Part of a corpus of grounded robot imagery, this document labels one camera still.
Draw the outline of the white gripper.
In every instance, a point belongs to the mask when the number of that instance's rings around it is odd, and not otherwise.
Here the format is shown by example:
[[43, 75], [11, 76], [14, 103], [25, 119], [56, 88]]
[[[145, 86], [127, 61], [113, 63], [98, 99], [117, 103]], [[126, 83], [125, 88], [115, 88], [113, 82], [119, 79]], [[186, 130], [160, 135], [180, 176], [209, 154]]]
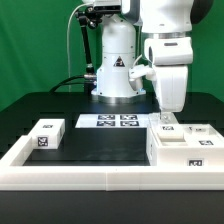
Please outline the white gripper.
[[[166, 123], [172, 123], [171, 112], [181, 112], [186, 97], [188, 67], [180, 66], [155, 66], [155, 80], [153, 87], [156, 93], [160, 110], [168, 112]], [[160, 112], [160, 122], [165, 123], [164, 113]]]

